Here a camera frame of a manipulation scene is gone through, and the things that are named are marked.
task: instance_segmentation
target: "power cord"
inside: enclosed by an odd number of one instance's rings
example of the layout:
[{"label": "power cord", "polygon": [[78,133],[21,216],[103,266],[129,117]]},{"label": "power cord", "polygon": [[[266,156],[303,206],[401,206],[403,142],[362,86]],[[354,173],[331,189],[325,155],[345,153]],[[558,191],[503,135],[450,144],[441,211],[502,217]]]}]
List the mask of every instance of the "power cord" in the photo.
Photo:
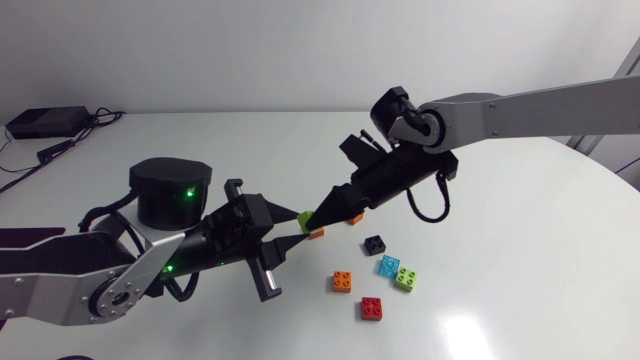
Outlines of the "power cord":
[{"label": "power cord", "polygon": [[[27,171],[26,173],[22,174],[19,178],[13,181],[10,181],[9,183],[2,186],[0,188],[0,194],[9,190],[16,184],[25,180],[29,176],[35,174],[38,170],[44,168],[45,166],[49,165],[60,156],[64,155],[64,153],[71,150],[71,148],[76,146],[76,144],[80,143],[81,141],[89,137],[89,135],[91,135],[93,130],[95,130],[96,128],[111,125],[116,121],[120,120],[124,114],[126,114],[124,111],[111,111],[104,107],[98,108],[98,110],[96,110],[96,112],[92,116],[91,122],[87,126],[85,126],[75,138],[71,140],[63,141],[60,144],[57,144],[47,149],[39,151],[38,159],[40,160],[40,164],[32,167],[24,168],[24,169],[19,169],[19,170],[9,170],[9,169],[0,167],[0,170],[6,171],[9,173],[19,173],[19,172]],[[100,119],[105,116],[113,116],[113,118],[105,122],[100,122]],[[5,137],[7,138],[7,142],[5,142],[2,145],[2,147],[0,148],[0,151],[4,150],[5,146],[11,143],[11,139],[9,139],[9,137],[7,136],[6,131],[7,129],[5,128]]]},{"label": "power cord", "polygon": [[407,199],[409,199],[409,205],[411,205],[411,210],[416,214],[418,219],[428,222],[428,223],[439,223],[444,220],[449,215],[449,209],[451,208],[451,202],[449,201],[449,190],[447,189],[447,178],[440,171],[436,174],[436,181],[438,182],[438,188],[440,188],[440,192],[442,193],[442,197],[444,198],[444,211],[442,215],[437,218],[429,218],[424,216],[418,207],[416,206],[416,202],[413,199],[413,194],[411,193],[411,189],[407,189]]},{"label": "power cord", "polygon": [[636,163],[636,162],[638,162],[638,161],[640,161],[640,157],[639,157],[639,158],[637,158],[637,159],[635,159],[635,160],[633,160],[632,162],[628,163],[627,165],[625,165],[625,166],[621,167],[621,168],[620,168],[618,171],[616,171],[614,174],[618,174],[618,173],[620,173],[620,172],[624,171],[624,169],[628,168],[629,166],[631,166],[631,165],[635,164],[635,163]]}]

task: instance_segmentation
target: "blue lego brick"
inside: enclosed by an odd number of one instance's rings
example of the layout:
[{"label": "blue lego brick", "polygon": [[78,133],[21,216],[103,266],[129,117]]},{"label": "blue lego brick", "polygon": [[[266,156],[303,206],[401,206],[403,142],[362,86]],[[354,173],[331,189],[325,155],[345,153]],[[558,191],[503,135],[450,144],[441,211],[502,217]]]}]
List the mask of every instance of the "blue lego brick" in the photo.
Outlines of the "blue lego brick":
[{"label": "blue lego brick", "polygon": [[380,269],[378,269],[378,274],[390,279],[395,279],[399,267],[400,260],[384,255],[380,263]]}]

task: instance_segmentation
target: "white round table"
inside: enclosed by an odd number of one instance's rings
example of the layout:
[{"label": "white round table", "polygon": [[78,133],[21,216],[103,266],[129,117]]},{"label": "white round table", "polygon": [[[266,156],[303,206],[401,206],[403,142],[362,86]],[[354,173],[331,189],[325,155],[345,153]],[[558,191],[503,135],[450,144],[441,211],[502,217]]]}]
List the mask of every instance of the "white round table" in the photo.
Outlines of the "white round table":
[{"label": "white round table", "polygon": [[[315,210],[355,170],[338,145],[360,128],[381,140],[366,113],[128,115],[0,195],[0,226],[73,233],[88,209],[127,192],[130,166],[155,156],[213,167],[207,212],[224,203],[222,185],[235,177],[245,193]],[[20,141],[0,161],[29,165],[52,142]],[[329,226],[274,271],[283,288],[275,299],[261,303],[238,262],[203,272],[188,302],[145,298],[109,324],[11,320],[0,357],[638,359],[638,192],[549,139],[490,140],[454,153],[460,164],[444,222],[421,222],[401,195],[356,226]],[[440,213],[433,178],[414,189],[424,213]],[[299,231],[293,221],[266,239]],[[382,256],[362,248],[376,234],[387,255],[418,273],[413,292],[377,274]],[[334,270],[352,272],[351,293],[331,291]],[[382,299],[382,321],[360,319],[363,296]]]}]

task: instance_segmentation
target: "black power adapter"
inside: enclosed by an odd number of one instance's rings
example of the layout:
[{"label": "black power adapter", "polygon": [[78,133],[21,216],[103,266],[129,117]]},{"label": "black power adapter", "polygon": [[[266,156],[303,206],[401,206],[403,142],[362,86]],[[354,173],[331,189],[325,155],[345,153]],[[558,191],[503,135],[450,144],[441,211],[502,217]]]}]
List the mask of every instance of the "black power adapter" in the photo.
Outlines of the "black power adapter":
[{"label": "black power adapter", "polygon": [[28,109],[7,124],[16,139],[74,137],[92,116],[84,106]]}]

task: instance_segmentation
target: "silver robotic arm segment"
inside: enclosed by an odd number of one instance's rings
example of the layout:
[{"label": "silver robotic arm segment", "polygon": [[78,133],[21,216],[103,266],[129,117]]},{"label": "silver robotic arm segment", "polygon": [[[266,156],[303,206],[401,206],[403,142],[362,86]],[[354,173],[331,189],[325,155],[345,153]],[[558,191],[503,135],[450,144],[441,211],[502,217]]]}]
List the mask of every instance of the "silver robotic arm segment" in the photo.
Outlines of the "silver robotic arm segment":
[{"label": "silver robotic arm segment", "polygon": [[141,224],[135,205],[122,213],[146,243],[137,259],[117,237],[95,231],[111,218],[90,233],[52,237],[23,249],[0,249],[1,257],[7,258],[0,274],[0,320],[27,316],[70,326],[102,324],[124,316],[145,294],[185,233]]},{"label": "silver robotic arm segment", "polygon": [[488,138],[640,133],[640,76],[510,96],[462,94],[420,106],[420,131],[398,117],[387,134],[441,153]]}]

